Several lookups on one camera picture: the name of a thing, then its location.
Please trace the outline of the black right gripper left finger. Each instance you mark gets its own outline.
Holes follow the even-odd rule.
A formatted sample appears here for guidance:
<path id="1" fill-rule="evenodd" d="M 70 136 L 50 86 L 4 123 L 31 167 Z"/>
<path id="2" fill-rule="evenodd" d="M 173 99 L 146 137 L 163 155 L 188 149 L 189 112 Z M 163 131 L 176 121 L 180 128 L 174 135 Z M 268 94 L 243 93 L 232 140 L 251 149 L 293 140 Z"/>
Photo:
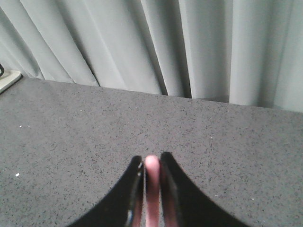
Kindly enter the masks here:
<path id="1" fill-rule="evenodd" d="M 121 178 L 92 209 L 71 227 L 139 227 L 143 208 L 144 164 L 134 156 Z"/>

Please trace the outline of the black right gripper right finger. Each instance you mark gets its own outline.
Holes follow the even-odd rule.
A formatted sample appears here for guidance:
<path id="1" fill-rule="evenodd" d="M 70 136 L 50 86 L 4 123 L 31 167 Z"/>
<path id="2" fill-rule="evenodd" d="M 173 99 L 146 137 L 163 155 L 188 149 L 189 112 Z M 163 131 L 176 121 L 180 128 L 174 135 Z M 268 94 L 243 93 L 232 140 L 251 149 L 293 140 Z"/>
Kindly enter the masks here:
<path id="1" fill-rule="evenodd" d="M 160 156 L 160 189 L 167 227 L 247 226 L 206 196 L 169 152 Z"/>

